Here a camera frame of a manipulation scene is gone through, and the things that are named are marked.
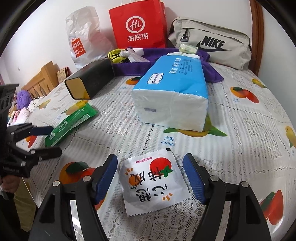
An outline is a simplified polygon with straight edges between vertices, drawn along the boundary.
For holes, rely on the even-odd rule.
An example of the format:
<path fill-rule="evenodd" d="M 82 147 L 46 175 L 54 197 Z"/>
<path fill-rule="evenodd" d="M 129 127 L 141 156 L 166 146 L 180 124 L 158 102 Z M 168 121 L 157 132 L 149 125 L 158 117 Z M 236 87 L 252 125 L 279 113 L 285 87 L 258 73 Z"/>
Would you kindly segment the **person's left hand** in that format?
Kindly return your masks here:
<path fill-rule="evenodd" d="M 1 188 L 4 192 L 15 193 L 20 185 L 20 177 L 8 175 L 1 177 Z"/>

